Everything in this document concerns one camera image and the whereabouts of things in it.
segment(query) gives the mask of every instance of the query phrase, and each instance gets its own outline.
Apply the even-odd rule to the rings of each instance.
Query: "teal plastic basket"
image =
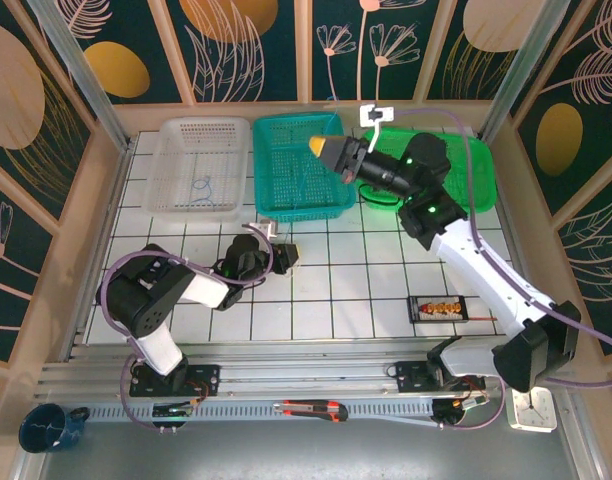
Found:
[[[313,135],[343,135],[335,113],[263,117],[253,124],[255,205],[278,222],[339,217],[355,204],[355,189],[313,155]]]

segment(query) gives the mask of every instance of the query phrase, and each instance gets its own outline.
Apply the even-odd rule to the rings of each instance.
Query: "yellow oval shape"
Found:
[[[0,147],[25,148],[44,121],[44,84],[33,56],[0,27]]]
[[[524,39],[545,0],[468,0],[464,35],[484,52],[511,52]]]
[[[257,35],[266,33],[275,23],[277,0],[180,0],[179,4],[190,23],[208,38],[239,43],[245,39],[245,33],[241,31],[241,27],[236,26],[231,1],[241,15],[244,25],[245,17],[250,18]]]
[[[575,107],[556,103],[550,107],[537,129],[537,165],[552,177],[561,175],[575,160],[582,144],[584,124]]]
[[[108,93],[135,98],[150,86],[150,76],[144,62],[119,43],[95,43],[84,51],[84,56]]]

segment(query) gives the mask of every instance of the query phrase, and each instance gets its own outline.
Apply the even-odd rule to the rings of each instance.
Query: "black bracket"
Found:
[[[465,380],[444,383],[429,371],[428,362],[426,361],[397,362],[394,367],[395,373],[391,376],[397,380],[399,393],[449,391],[467,394],[473,388],[477,390],[484,390],[486,388],[484,379],[477,377],[469,377],[473,385]]]
[[[146,365],[132,369],[132,380],[129,395],[131,397],[209,397],[217,395],[219,388],[219,365],[188,365],[183,382],[176,390],[170,383],[164,383],[162,377],[153,374]]]

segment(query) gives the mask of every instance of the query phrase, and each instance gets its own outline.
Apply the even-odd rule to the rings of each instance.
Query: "clear plastic basket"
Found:
[[[244,200],[250,124],[237,117],[168,120],[142,208],[171,222],[234,220]]]

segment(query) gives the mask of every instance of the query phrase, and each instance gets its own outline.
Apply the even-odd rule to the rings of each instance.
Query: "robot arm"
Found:
[[[570,302],[555,305],[481,237],[480,246],[476,245],[466,212],[442,186],[450,170],[442,140],[429,133],[417,134],[400,159],[371,150],[366,140],[352,137],[313,137],[310,146],[343,182],[359,178],[403,199],[398,215],[408,235],[468,280],[497,317],[508,338],[457,337],[433,352],[442,378],[499,376],[512,388],[527,392],[540,378],[572,359],[577,330],[525,302],[499,270],[522,285],[534,300],[555,311],[578,321],[579,311]],[[491,254],[498,269],[483,258],[481,249]]]

